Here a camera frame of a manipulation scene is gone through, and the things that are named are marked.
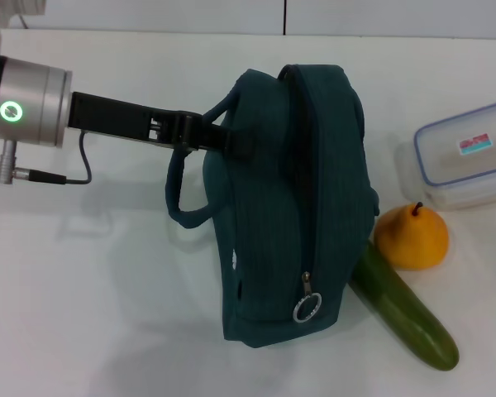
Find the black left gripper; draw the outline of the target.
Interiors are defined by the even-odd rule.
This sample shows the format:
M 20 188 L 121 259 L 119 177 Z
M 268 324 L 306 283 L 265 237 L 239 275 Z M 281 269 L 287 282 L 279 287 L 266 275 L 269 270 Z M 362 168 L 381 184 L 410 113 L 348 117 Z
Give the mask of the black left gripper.
M 182 152 L 216 151 L 234 159 L 250 159 L 255 138 L 234 132 L 192 112 L 164 111 L 86 93 L 71 96 L 68 127 L 157 145 Z

